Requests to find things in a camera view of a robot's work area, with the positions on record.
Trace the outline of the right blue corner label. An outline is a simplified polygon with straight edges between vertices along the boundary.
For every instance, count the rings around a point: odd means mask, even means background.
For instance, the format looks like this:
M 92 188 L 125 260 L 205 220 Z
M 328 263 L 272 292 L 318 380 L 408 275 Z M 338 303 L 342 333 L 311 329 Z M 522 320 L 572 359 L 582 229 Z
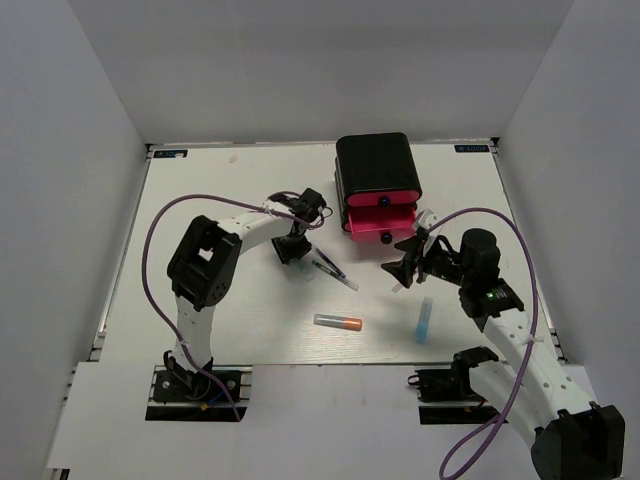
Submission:
M 456 144 L 454 149 L 457 153 L 489 153 L 490 148 L 488 145 L 476 145 L 476 144 Z

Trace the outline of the blue highlighter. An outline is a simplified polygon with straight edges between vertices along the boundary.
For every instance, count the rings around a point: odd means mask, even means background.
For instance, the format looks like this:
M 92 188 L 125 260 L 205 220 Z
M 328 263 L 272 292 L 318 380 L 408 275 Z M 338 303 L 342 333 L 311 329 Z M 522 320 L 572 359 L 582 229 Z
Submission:
M 426 343 L 432 309 L 433 300 L 430 297 L 425 297 L 421 304 L 421 309 L 414 334 L 415 341 L 418 344 Z

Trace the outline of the green highlighter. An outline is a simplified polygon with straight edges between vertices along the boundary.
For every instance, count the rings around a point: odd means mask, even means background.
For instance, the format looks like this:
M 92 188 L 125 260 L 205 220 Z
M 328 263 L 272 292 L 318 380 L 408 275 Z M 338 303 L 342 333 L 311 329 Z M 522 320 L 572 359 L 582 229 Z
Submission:
M 314 279 L 313 272 L 306 265 L 299 264 L 297 268 L 306 282 L 311 282 Z

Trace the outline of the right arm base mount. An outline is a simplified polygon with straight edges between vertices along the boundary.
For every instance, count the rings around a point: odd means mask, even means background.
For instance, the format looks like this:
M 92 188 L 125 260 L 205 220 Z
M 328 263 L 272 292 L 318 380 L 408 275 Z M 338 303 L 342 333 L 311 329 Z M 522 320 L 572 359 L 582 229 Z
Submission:
M 417 393 L 421 425 L 481 425 L 498 415 L 481 396 L 462 393 L 449 369 L 415 370 L 407 384 Z

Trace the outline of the left blue corner label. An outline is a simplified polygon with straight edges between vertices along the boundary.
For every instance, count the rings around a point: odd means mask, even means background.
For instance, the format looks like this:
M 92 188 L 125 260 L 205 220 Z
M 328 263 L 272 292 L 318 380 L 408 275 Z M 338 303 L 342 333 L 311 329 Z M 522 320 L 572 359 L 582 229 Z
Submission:
M 159 159 L 186 158 L 187 155 L 188 155 L 187 149 L 155 150 L 153 152 L 153 158 L 159 158 Z

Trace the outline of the green pen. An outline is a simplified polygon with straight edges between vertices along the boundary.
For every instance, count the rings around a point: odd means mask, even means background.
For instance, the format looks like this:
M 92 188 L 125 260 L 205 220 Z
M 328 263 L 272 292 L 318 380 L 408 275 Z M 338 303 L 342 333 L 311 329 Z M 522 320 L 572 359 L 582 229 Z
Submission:
M 323 265 L 323 264 L 319 263 L 316 260 L 312 260 L 311 263 L 315 268 L 317 268 L 318 270 L 322 271 L 323 273 L 325 273 L 326 275 L 330 276 L 331 278 L 335 279 L 336 281 L 340 282 L 341 284 L 345 285 L 349 289 L 351 289 L 353 291 L 358 291 L 359 290 L 359 286 L 357 284 L 353 283 L 352 281 L 350 281 L 349 279 L 347 279 L 345 277 L 342 277 L 341 275 L 339 275 L 338 273 L 333 271 L 328 266 Z

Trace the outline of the blue corner label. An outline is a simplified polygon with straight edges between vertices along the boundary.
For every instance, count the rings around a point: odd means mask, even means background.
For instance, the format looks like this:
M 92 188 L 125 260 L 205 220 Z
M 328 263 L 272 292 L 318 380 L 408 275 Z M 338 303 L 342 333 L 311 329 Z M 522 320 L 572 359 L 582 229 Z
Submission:
M 489 153 L 490 148 L 488 145 L 476 145 L 476 144 L 456 144 L 454 149 L 457 153 Z
M 187 149 L 155 150 L 153 152 L 153 158 L 159 158 L 159 159 L 186 158 L 187 155 L 188 155 Z

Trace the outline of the black drawer cabinet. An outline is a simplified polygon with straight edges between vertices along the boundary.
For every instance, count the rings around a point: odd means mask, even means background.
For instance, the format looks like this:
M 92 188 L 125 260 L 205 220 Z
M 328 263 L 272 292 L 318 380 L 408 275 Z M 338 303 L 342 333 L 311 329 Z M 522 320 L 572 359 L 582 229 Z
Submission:
M 334 180 L 339 194 L 422 187 L 407 136 L 401 132 L 343 136 L 336 142 Z M 348 211 L 338 198 L 341 228 Z

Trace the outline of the orange highlighter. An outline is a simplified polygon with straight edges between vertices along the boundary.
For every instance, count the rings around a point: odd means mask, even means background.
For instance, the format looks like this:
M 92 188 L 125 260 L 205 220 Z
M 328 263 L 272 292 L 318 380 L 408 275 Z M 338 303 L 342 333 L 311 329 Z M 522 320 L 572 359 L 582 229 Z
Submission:
M 313 324 L 328 328 L 360 332 L 363 326 L 363 321 L 354 317 L 315 314 L 313 317 Z

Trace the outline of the pink drawer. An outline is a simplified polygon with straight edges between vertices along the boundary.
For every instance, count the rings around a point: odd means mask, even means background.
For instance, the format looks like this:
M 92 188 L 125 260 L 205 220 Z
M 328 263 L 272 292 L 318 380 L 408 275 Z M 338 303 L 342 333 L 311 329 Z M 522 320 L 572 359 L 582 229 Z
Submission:
M 416 203 L 421 197 L 417 190 L 361 191 L 339 194 L 338 198 L 346 208 L 390 207 Z
M 415 219 L 412 204 L 355 207 L 348 211 L 346 231 L 354 242 L 390 244 L 412 236 Z

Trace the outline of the purple pen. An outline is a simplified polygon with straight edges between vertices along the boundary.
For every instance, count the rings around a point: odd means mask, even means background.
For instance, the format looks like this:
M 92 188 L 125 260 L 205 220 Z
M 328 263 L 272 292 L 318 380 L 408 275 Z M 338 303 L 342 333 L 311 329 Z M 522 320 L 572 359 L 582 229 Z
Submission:
M 340 278 L 346 279 L 346 274 L 326 255 L 317 245 L 313 245 L 315 253 L 334 271 Z

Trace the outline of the pink top drawer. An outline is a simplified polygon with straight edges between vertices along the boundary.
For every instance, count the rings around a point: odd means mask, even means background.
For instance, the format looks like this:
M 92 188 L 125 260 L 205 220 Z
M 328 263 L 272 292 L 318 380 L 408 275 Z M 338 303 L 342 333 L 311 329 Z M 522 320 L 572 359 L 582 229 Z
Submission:
M 346 208 L 390 207 L 416 203 L 421 197 L 417 190 L 361 191 L 339 194 L 338 198 Z

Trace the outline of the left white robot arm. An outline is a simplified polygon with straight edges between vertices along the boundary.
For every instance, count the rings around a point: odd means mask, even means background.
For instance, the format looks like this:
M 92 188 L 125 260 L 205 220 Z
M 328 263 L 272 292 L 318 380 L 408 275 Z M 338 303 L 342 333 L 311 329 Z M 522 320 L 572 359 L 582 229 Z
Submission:
M 240 256 L 269 243 L 284 265 L 302 259 L 311 250 L 306 232 L 326 207 L 323 196 L 308 188 L 300 195 L 275 193 L 264 206 L 228 219 L 200 215 L 191 221 L 167 268 L 182 338 L 164 359 L 188 398 L 210 390 L 213 315 L 231 288 Z

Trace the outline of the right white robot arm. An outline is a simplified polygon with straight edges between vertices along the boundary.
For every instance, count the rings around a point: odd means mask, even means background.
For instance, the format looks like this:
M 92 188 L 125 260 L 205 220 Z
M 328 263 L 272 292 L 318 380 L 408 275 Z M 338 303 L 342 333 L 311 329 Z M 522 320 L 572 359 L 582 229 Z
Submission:
M 504 415 L 530 450 L 541 479 L 616 479 L 622 475 L 625 422 L 572 380 L 542 339 L 515 291 L 500 276 L 496 237 L 470 229 L 453 250 L 424 229 L 396 244 L 403 257 L 382 268 L 410 287 L 432 276 L 458 286 L 460 304 L 490 347 L 455 354 L 451 384 Z

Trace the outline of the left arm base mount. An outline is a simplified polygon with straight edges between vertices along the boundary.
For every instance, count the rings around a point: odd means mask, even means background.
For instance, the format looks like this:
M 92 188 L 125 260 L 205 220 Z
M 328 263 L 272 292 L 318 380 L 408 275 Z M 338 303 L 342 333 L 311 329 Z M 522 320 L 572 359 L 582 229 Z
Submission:
M 249 406 L 252 385 L 250 366 L 220 366 L 213 373 L 225 384 L 240 419 Z M 165 367 L 154 369 L 145 413 L 146 421 L 236 422 L 237 418 L 222 389 L 210 379 L 191 392 Z

